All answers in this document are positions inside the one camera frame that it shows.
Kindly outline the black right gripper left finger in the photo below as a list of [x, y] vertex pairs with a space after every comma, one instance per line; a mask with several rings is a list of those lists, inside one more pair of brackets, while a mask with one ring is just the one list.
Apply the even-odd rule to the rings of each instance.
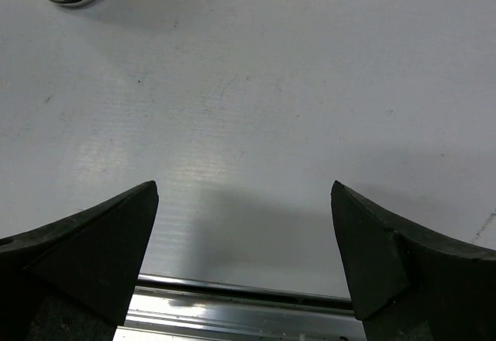
[[3, 340], [111, 340], [123, 325], [158, 208], [147, 181], [1, 240]]

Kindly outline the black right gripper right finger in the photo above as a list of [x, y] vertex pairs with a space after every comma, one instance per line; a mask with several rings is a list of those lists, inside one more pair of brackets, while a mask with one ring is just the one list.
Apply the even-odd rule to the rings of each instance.
[[495, 251], [444, 236], [336, 181], [332, 221], [368, 340], [493, 340]]

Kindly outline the aluminium rail frame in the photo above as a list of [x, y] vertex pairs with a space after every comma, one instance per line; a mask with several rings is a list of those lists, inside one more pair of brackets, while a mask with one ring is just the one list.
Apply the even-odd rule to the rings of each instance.
[[350, 300], [141, 274], [116, 340], [364, 340]]

